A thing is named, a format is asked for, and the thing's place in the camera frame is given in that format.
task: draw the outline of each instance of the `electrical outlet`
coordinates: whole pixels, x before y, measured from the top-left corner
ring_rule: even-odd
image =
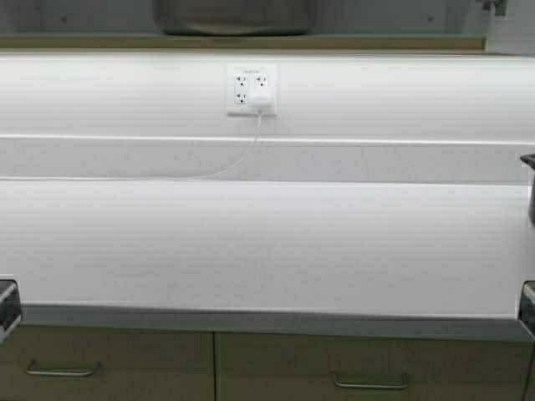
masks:
[[[256,115],[258,109],[251,105],[252,96],[269,94],[270,104],[262,113],[275,115],[277,113],[277,84],[277,67],[274,65],[229,66],[227,72],[227,112],[230,115]]]
[[[249,83],[247,76],[238,74],[234,77],[234,103],[247,104],[247,95],[249,91]]]

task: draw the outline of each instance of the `gray cabinet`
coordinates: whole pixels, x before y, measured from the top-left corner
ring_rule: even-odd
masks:
[[[21,327],[0,347],[0,399],[213,401],[212,355],[210,333]]]
[[[222,334],[217,348],[221,401],[521,401],[532,346]]]

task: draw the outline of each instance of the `outlet cover plate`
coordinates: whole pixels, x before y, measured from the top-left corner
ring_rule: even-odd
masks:
[[[263,115],[277,115],[278,69],[272,64],[229,65],[227,67],[227,113],[229,115],[257,114],[254,108],[247,105],[247,98],[253,88],[254,79],[258,75],[267,77],[273,92],[273,105],[265,110]]]

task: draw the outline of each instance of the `white countertop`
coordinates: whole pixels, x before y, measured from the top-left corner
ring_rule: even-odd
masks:
[[[24,305],[517,318],[528,188],[0,183],[0,277]]]

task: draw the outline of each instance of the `kitchen counter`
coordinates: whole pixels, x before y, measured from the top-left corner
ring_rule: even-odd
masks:
[[[528,341],[528,188],[4,181],[26,323]]]

